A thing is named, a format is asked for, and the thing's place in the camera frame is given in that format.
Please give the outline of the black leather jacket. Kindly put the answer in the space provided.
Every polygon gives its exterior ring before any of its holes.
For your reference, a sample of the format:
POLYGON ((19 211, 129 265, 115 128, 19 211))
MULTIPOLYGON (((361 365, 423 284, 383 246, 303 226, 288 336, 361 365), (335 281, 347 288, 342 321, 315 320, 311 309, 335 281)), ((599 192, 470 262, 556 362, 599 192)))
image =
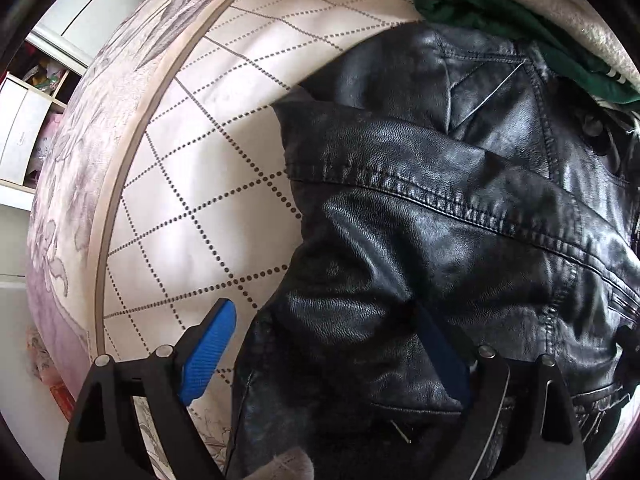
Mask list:
POLYGON ((639 136, 540 58, 415 22, 274 104, 302 241, 235 362, 226 473, 295 452, 317 479, 426 479, 462 404, 420 310, 508 360, 562 370, 586 472, 639 323, 639 136))

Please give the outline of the floral bed sheet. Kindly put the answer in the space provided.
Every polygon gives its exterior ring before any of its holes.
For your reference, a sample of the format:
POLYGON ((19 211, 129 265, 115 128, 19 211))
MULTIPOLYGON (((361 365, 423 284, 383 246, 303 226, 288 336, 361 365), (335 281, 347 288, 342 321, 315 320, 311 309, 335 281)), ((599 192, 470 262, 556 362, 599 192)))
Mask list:
POLYGON ((217 299, 238 324, 190 415, 226 458, 233 364, 300 241, 272 103, 411 0, 144 0, 104 44, 41 170, 28 304, 71 392, 100 353, 174 344, 217 299))

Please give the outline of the white drawer unit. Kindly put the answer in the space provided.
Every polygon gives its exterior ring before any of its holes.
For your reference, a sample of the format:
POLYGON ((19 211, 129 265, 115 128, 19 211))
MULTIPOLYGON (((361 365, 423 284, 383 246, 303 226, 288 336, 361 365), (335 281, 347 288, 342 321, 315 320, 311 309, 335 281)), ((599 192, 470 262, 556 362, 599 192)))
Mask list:
POLYGON ((25 184, 29 159, 47 114, 66 105, 10 74, 1 83, 1 205, 30 211, 35 190, 25 184))

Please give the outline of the green knit garment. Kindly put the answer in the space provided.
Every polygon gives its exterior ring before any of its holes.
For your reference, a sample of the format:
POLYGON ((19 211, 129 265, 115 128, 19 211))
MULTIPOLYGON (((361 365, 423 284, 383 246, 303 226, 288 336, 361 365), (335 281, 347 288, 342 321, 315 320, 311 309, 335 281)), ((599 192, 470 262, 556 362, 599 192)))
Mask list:
POLYGON ((608 74, 608 66, 548 18, 514 0, 412 0, 434 24, 478 30, 532 52, 544 69, 576 84, 588 96, 638 110, 639 88, 608 74))

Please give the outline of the white wardrobe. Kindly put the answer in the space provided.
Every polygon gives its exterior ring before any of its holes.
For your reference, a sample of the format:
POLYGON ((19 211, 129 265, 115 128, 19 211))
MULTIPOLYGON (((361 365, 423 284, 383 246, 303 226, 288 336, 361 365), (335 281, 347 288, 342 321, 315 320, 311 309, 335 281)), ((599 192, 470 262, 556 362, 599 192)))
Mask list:
POLYGON ((56 0, 26 41, 83 75, 116 28, 143 0, 56 0))

